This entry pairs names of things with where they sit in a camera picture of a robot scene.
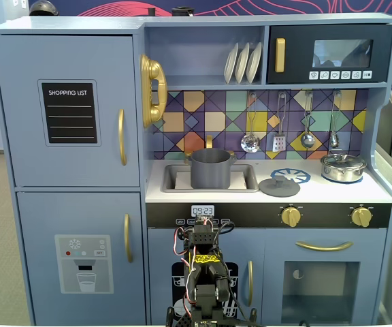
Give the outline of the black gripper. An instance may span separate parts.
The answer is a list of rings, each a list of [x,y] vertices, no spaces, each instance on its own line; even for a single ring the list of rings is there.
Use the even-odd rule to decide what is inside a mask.
[[[209,215],[198,216],[187,231],[188,250],[192,254],[209,254],[213,246],[218,244],[218,227],[213,223],[213,219],[213,216]]]

